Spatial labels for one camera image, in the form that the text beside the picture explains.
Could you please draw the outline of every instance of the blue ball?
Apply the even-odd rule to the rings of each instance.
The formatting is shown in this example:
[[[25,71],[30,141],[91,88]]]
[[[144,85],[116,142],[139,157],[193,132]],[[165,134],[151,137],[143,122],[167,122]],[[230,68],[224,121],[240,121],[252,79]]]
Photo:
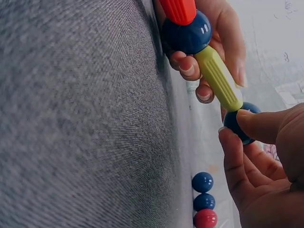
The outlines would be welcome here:
[[[244,102],[243,106],[241,109],[249,110],[252,113],[260,113],[261,110],[256,107],[254,104],[249,103],[249,102]],[[231,129],[235,134],[239,136],[239,138],[242,140],[243,145],[248,145],[253,143],[255,140],[249,138],[239,127],[238,122],[237,122],[237,111],[236,112],[231,112],[227,113],[224,118],[224,126]]]
[[[193,202],[193,208],[195,211],[200,211],[203,209],[213,210],[214,207],[215,207],[215,199],[213,196],[211,196],[208,193],[202,193],[198,195]]]
[[[197,10],[195,19],[186,26],[176,25],[166,19],[162,26],[162,33],[173,50],[193,55],[209,44],[212,37],[212,27],[208,18]]]
[[[192,179],[192,188],[200,193],[209,191],[213,186],[213,178],[207,172],[199,172]]]

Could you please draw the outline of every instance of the red bead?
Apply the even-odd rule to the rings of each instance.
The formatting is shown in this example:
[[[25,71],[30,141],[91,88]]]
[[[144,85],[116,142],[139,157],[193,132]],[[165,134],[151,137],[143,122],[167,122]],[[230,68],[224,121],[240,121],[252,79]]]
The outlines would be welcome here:
[[[200,210],[194,216],[196,228],[214,228],[218,222],[218,216],[211,209]]]

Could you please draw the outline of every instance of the white surface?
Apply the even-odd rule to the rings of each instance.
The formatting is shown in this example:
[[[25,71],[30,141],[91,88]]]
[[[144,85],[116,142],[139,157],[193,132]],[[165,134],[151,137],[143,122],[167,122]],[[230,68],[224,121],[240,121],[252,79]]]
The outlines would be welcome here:
[[[263,111],[277,111],[304,101],[304,1],[230,2],[239,15],[247,47],[249,88],[244,91],[244,99]],[[197,85],[198,82],[187,83],[194,126],[192,176],[199,171],[213,175],[215,183],[210,193],[216,199],[217,227],[239,228],[218,142],[218,128],[222,126],[219,103],[199,103],[194,94]]]

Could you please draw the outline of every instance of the magnetic toy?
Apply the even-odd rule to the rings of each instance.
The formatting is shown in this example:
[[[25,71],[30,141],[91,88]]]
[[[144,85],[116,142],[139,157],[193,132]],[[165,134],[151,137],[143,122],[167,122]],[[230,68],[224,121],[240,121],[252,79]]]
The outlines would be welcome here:
[[[211,209],[200,210],[193,219],[196,228],[214,228],[217,222],[218,216]]]
[[[195,211],[200,211],[203,209],[214,209],[214,207],[215,199],[208,193],[202,193],[198,195],[193,201],[193,208]]]
[[[213,186],[213,178],[207,172],[199,172],[192,179],[192,188],[200,193],[210,191]]]
[[[160,0],[160,3],[166,14],[162,26],[165,41],[173,50],[194,56],[200,72],[228,113],[224,125],[238,134],[244,145],[252,143],[236,121],[228,124],[239,109],[245,108],[243,96],[217,51],[209,46],[212,26],[208,18],[196,9],[194,0]]]

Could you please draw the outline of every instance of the child's hand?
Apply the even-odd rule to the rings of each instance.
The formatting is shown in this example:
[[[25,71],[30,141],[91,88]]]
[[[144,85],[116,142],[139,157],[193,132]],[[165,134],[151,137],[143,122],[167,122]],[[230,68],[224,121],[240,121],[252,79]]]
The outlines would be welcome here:
[[[164,12],[156,0],[156,11],[160,24],[165,19]],[[197,9],[203,12],[213,27],[210,46],[217,50],[239,86],[247,87],[245,73],[246,49],[242,38],[238,16],[225,0],[196,0]],[[180,51],[170,51],[170,64],[180,71],[181,76],[188,81],[200,79],[196,95],[200,102],[210,103],[214,94],[208,83],[201,77],[197,61],[192,56],[186,56]]]
[[[231,130],[219,132],[227,183],[242,227],[302,227],[304,104],[276,113],[240,110],[237,121],[249,137],[275,144],[283,165],[263,152],[258,143],[243,147]]]

